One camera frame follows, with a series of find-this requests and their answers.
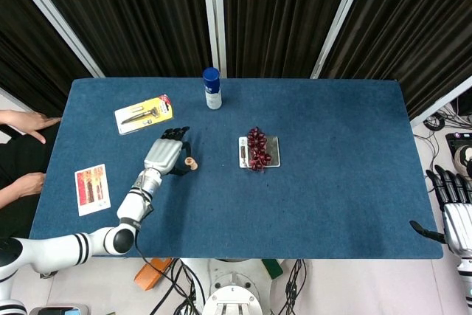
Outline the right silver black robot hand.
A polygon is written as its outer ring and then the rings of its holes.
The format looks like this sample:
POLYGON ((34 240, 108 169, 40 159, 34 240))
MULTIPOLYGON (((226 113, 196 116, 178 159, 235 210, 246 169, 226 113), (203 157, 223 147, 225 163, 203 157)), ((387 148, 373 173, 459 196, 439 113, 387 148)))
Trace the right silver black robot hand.
POLYGON ((471 259, 471 181, 439 165, 427 170, 442 213, 444 232, 433 232, 410 221, 413 230, 424 238, 445 244, 456 256, 471 259))

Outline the person left hand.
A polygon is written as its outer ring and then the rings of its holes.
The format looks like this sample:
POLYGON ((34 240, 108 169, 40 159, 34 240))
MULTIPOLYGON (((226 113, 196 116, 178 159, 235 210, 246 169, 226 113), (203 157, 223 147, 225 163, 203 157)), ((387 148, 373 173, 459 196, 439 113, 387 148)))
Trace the person left hand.
POLYGON ((60 121, 60 117, 47 117, 38 112, 15 112, 12 114, 10 124, 45 144, 46 138, 39 131, 51 127, 60 121))

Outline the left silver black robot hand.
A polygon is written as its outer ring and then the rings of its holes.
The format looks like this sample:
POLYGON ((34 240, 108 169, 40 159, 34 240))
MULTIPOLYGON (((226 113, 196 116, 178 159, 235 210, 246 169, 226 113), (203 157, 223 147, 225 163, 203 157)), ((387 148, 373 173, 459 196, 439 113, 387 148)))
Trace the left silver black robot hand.
POLYGON ((186 153, 185 159, 191 157, 191 146, 189 142, 182 139, 189 126, 182 128, 168 128, 151 146, 144 160, 145 168, 153 168, 164 175, 183 176, 190 172, 190 166, 176 167, 181 153, 186 153))

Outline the person right hand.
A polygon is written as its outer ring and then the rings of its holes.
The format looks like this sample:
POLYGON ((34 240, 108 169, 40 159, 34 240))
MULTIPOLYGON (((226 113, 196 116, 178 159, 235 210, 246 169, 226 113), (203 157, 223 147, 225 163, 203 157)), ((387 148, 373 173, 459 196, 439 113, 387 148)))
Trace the person right hand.
POLYGON ((18 178, 14 183, 15 195, 22 198, 39 194, 44 186, 46 174, 42 172, 28 173, 18 178))

